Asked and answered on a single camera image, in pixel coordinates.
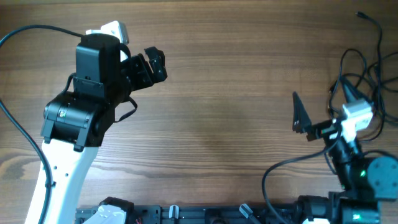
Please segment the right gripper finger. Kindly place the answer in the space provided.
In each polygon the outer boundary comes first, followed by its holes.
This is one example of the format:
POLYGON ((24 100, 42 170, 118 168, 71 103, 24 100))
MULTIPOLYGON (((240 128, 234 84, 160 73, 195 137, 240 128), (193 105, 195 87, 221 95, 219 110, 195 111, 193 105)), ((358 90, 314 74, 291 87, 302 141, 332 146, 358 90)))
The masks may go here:
POLYGON ((360 95, 358 90, 354 87, 354 85, 345 77, 340 78, 340 82, 343 88, 343 93, 345 96, 345 100, 347 103, 352 103, 358 99, 360 99, 360 95))
POLYGON ((307 133, 311 130, 312 122, 305 110, 302 100, 296 91, 293 92, 292 98, 294 105, 292 130, 300 134, 307 133))

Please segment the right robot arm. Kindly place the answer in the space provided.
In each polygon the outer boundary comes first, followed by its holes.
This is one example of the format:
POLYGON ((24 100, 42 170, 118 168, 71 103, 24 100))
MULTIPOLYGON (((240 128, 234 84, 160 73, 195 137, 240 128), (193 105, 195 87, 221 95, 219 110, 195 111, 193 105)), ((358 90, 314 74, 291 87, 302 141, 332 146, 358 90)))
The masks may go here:
POLYGON ((338 117, 312 124, 297 93, 293 93, 292 129, 308 141, 322 139, 323 154, 331 157, 343 191, 327 197, 300 196, 290 220, 329 223, 380 223, 381 201, 397 200, 397 158, 382 151, 374 157, 361 149, 357 133, 373 118, 373 104, 347 79, 342 83, 346 103, 338 117))

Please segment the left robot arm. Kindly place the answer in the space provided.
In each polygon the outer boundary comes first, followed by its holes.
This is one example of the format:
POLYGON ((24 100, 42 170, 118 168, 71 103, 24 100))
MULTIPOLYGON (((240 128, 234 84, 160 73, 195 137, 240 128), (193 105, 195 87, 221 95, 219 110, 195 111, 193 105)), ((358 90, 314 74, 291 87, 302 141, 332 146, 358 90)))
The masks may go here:
POLYGON ((130 55, 108 34, 84 35, 76 47, 76 71, 44 109, 40 166, 26 223, 72 223, 81 189, 106 131, 136 112, 133 91, 167 78, 156 47, 130 55))

